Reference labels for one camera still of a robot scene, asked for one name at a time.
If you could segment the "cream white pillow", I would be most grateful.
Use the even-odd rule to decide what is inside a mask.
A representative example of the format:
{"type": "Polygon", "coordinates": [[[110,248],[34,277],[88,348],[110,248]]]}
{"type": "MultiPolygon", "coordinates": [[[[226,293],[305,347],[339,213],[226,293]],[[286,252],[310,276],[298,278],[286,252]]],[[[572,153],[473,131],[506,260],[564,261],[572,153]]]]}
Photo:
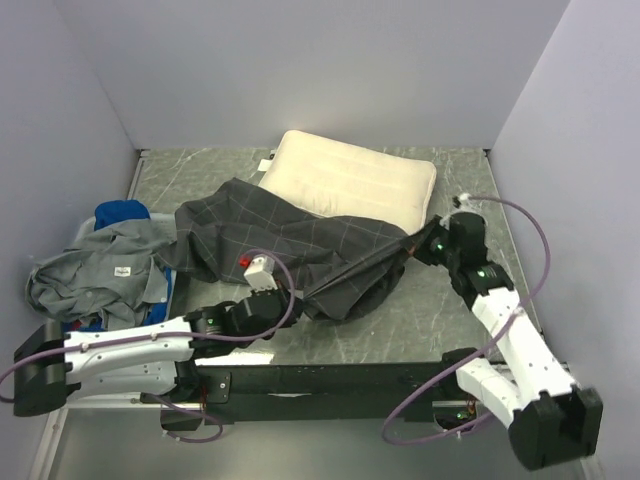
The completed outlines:
{"type": "Polygon", "coordinates": [[[426,223],[433,163],[287,131],[259,186],[319,217],[356,216],[414,234],[426,223]]]}

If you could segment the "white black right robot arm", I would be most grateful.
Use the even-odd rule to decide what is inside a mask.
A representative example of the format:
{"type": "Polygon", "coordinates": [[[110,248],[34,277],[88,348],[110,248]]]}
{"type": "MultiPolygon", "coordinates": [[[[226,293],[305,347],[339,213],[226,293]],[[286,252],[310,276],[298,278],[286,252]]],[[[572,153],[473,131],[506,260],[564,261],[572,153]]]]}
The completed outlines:
{"type": "Polygon", "coordinates": [[[514,283],[489,260],[486,222],[476,213],[436,216],[414,251],[426,265],[444,267],[454,291],[484,326],[508,365],[504,377],[483,356],[439,374],[444,395],[471,394],[506,427],[512,450],[528,470],[590,457],[596,451],[603,403],[582,388],[549,350],[514,283]]]}

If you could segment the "dark grey checked pillowcase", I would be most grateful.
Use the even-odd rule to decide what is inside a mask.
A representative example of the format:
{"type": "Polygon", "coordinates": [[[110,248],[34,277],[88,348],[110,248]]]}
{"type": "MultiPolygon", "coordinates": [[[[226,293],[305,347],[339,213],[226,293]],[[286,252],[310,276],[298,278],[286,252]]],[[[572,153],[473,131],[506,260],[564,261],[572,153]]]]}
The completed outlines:
{"type": "Polygon", "coordinates": [[[314,217],[239,179],[183,203],[174,219],[176,239],[157,254],[172,270],[209,283],[241,283],[241,259],[263,249],[288,268],[306,315],[335,322],[377,309],[428,234],[421,229],[408,235],[369,218],[314,217]]]}

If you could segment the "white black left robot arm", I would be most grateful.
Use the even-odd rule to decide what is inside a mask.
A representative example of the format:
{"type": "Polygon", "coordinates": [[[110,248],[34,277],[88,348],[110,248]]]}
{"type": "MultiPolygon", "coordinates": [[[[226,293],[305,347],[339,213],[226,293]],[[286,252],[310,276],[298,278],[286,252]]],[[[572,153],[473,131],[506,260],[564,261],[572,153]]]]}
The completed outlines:
{"type": "Polygon", "coordinates": [[[47,321],[14,352],[9,402],[17,417],[50,413],[69,398],[103,394],[139,392],[186,402],[199,392],[197,360],[269,340],[301,313],[301,299],[277,288],[146,327],[66,332],[47,321]]]}

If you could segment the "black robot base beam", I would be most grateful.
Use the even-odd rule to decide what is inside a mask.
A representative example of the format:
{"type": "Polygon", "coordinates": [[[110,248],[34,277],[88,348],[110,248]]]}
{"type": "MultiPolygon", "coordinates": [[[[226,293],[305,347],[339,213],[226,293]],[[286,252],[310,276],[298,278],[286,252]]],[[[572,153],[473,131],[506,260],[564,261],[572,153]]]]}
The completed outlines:
{"type": "Polygon", "coordinates": [[[203,406],[225,425],[384,419],[446,362],[179,368],[164,399],[203,406]]]}

